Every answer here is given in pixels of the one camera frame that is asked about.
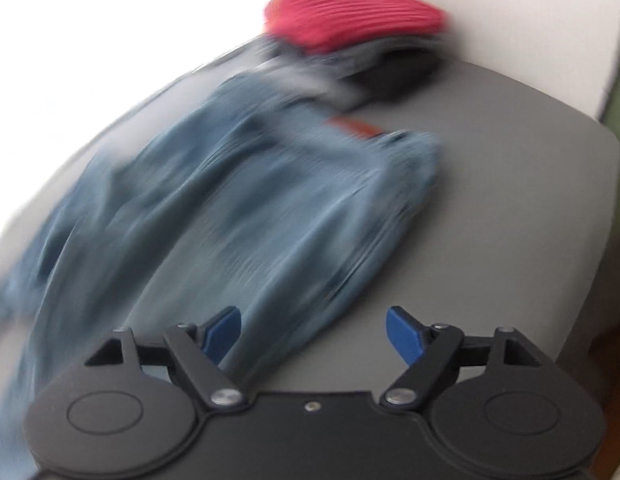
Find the blue denim jeans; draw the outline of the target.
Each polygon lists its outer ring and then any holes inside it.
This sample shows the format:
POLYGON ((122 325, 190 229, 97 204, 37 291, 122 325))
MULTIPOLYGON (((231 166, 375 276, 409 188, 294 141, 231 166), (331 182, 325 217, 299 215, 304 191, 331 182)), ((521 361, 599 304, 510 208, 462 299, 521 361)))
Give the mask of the blue denim jeans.
POLYGON ((439 158, 431 134, 361 138, 257 73, 128 162, 96 155, 0 278, 0 323, 33 320, 0 400, 0 479, 33 474, 29 404, 114 328, 157 335, 234 306, 243 328, 221 367, 254 384, 365 289, 439 158))

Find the black folded garment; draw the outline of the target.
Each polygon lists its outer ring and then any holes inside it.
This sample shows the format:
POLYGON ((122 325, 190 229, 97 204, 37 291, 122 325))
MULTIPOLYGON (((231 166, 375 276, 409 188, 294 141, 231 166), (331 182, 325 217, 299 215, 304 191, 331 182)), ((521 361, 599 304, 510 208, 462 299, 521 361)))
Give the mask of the black folded garment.
POLYGON ((347 84, 362 94, 364 104, 393 103, 429 84, 447 64, 447 55, 428 49, 384 53, 368 68, 346 76, 347 84))

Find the grey folded garment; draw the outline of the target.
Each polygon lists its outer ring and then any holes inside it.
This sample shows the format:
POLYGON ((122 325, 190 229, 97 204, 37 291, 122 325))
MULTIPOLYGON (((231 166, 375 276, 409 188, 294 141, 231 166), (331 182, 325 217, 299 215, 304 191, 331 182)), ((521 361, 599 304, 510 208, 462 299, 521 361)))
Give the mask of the grey folded garment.
POLYGON ((366 101, 362 90, 325 68, 305 62, 296 52, 267 51, 253 71, 286 94, 325 104, 339 112, 355 110, 366 101))

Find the dark plaid folded garment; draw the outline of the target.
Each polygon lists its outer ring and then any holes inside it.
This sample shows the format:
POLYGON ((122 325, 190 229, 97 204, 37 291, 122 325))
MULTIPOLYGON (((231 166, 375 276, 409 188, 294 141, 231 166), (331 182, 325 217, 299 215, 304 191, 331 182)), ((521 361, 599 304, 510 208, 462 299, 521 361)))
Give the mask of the dark plaid folded garment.
POLYGON ((354 76, 381 64, 392 53, 433 52, 438 54, 444 46, 444 34, 403 35, 365 40, 352 46, 327 53, 310 53, 290 41, 265 35, 260 47, 267 58, 280 58, 284 63, 314 68, 335 79, 354 76))

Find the red checkered folded garment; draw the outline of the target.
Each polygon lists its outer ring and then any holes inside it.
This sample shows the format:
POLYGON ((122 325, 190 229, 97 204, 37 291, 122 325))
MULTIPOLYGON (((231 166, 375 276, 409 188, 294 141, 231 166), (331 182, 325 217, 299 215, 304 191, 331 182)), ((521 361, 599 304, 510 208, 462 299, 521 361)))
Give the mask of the red checkered folded garment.
POLYGON ((423 0, 271 0, 264 9, 267 35, 310 54, 446 28, 445 12, 423 0))

